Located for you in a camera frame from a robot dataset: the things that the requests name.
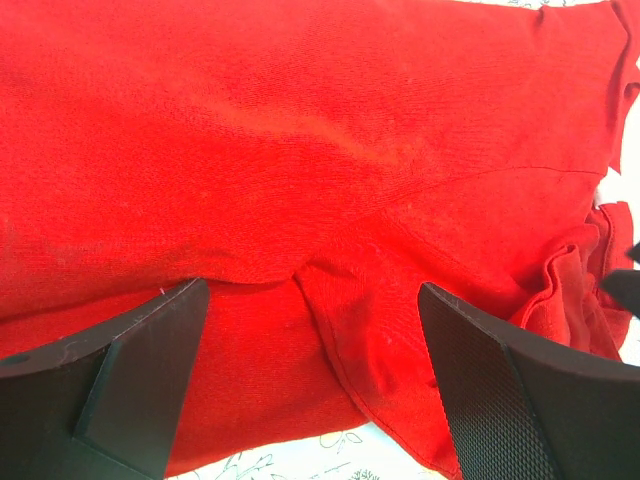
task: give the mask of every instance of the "red fabric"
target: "red fabric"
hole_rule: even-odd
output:
[[[637,0],[0,11],[0,356],[210,279],[169,474],[373,420],[455,476],[425,281],[618,358]]]

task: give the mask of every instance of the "red cloth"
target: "red cloth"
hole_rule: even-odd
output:
[[[372,420],[455,476],[425,281],[618,358],[637,0],[0,12],[0,356],[210,279],[169,474]]]

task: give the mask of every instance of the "patterned tablecloth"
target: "patterned tablecloth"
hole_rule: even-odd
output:
[[[591,0],[469,0],[514,7],[571,6]],[[622,180],[640,179],[640,102],[627,119],[622,153]],[[634,218],[640,218],[640,189],[615,189],[627,200]],[[636,242],[640,241],[640,228]],[[640,321],[632,323],[621,350],[627,363],[640,366]],[[435,480],[443,479],[416,463],[391,438],[373,424],[345,432],[295,442],[267,445],[231,456],[221,462],[171,480]]]

